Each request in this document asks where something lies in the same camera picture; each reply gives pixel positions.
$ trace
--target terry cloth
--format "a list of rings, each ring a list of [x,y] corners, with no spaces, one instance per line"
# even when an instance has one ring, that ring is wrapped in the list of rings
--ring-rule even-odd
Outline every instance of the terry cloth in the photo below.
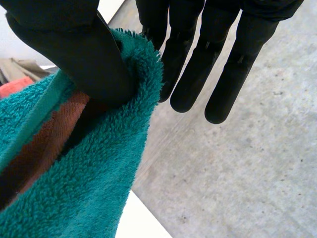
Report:
[[[33,84],[33,81],[28,76],[6,83],[0,87],[0,99],[8,97],[12,93],[20,92],[31,84]]]
[[[159,100],[162,64],[152,43],[140,35],[122,30],[113,35],[138,82],[137,94],[84,123],[81,139],[63,149],[49,170],[0,212],[1,238],[115,236]],[[0,101],[0,173],[74,91],[59,71]]]
[[[0,186],[0,210],[29,189],[50,168],[88,101],[86,94],[75,91],[57,112],[52,112],[51,118],[42,124],[32,140],[22,146],[19,154],[0,174],[0,181],[5,181]]]
[[[40,81],[50,73],[39,67],[35,60],[31,59],[0,59],[1,83],[13,82],[25,76],[29,76],[33,82]]]

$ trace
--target teal towel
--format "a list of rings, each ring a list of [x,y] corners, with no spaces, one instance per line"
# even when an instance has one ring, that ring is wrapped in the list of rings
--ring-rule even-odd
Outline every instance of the teal towel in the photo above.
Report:
[[[159,100],[162,64],[143,37],[120,29],[113,34],[138,81],[137,95],[99,118],[79,145],[0,213],[0,238],[115,236]],[[60,71],[0,102],[0,172],[73,91]]]

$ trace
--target gray floor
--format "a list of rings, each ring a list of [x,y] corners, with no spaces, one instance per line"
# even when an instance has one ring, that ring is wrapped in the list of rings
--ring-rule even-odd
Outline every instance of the gray floor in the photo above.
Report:
[[[237,22],[193,109],[156,108],[133,190],[174,238],[317,237],[316,19],[305,0],[280,23],[225,123],[204,109]],[[140,32],[133,0],[111,26]]]

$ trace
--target towel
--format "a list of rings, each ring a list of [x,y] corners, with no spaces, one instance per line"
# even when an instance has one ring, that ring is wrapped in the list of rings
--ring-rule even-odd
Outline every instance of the towel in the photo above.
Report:
[[[0,99],[8,97],[12,93],[20,92],[31,84],[33,84],[33,81],[28,76],[6,83],[0,87]]]
[[[142,36],[122,29],[112,32],[138,82],[137,94],[91,120],[82,111],[76,136],[70,135],[59,158],[0,212],[1,238],[115,236],[159,100],[162,64]],[[0,101],[0,174],[74,92],[74,84],[59,71]],[[76,130],[78,125],[84,127]]]
[[[43,70],[36,64],[35,60],[31,59],[0,58],[0,71],[2,75],[0,82],[2,84],[13,82],[26,76],[37,82],[49,75],[48,71]]]

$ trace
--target floor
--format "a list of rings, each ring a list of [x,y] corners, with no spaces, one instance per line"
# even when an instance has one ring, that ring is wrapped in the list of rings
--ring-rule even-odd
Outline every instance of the floor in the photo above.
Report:
[[[315,0],[305,0],[280,23],[223,124],[204,109],[237,22],[192,110],[156,108],[133,191],[173,238],[317,237],[314,19]],[[110,25],[140,32],[135,1]]]

